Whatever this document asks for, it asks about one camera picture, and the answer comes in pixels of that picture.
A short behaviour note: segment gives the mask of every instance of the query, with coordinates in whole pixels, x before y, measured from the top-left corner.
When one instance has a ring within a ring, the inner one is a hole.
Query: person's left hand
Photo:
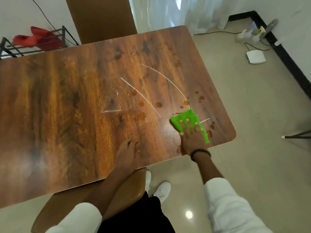
[[[135,149],[137,143],[131,139],[123,141],[115,157],[115,170],[126,177],[131,175],[137,167],[140,153]]]

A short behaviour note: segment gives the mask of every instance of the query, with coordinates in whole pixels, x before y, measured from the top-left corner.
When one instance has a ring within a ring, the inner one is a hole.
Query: white curtain
[[[138,33],[186,25],[190,34],[224,29],[239,0],[129,0]]]

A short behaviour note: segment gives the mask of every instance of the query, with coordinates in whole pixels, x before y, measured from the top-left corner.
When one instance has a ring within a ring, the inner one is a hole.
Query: rolled-up sleeve
[[[80,203],[46,233],[96,233],[102,222],[99,210],[90,203]]]
[[[251,206],[224,178],[213,178],[204,185],[208,218],[213,232],[271,233]]]

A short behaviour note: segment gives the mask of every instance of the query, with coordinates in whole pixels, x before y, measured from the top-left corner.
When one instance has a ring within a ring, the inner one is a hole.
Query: white line
[[[123,111],[123,110],[105,110],[104,113],[119,112],[119,111]]]
[[[159,74],[161,74],[159,71],[157,71],[157,70],[155,70],[155,69],[153,69],[153,68],[151,68],[151,67],[149,67],[149,66],[147,66],[147,65],[143,65],[143,64],[141,64],[142,66],[145,66],[145,67],[147,67],[147,68],[150,68],[150,69],[152,69],[153,71],[156,71],[156,72],[158,72]],[[176,88],[177,88],[177,90],[179,90],[179,88],[171,81],[171,80],[169,80],[167,77],[165,77],[170,83],[172,83]],[[181,90],[179,90],[179,92],[183,95],[183,97],[185,98],[185,100],[186,101],[188,101],[187,99],[186,99],[186,97],[184,96],[184,94],[181,92]]]
[[[206,119],[206,120],[209,120],[209,118],[208,119]],[[200,122],[200,123],[203,123],[203,122],[205,122],[206,120],[203,120],[202,122]]]
[[[121,78],[124,82],[126,82],[131,88],[133,88],[134,90],[136,90],[148,103],[149,105],[152,106],[152,108],[155,110],[155,112],[158,114],[159,117],[161,117],[161,115],[158,113],[158,111],[154,108],[154,106],[147,100],[146,97],[144,97],[143,94],[141,94],[135,87],[133,87],[132,85],[130,85],[127,81],[125,81],[123,78]]]

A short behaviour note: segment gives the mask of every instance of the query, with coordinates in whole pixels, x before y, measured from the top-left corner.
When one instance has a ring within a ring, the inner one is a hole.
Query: chair seat
[[[31,232],[44,233],[50,227],[60,223],[77,204],[81,203],[102,182],[90,183],[53,194],[34,221]],[[145,183],[146,168],[138,169],[130,175],[117,189],[103,220],[122,212],[137,202],[144,195]]]

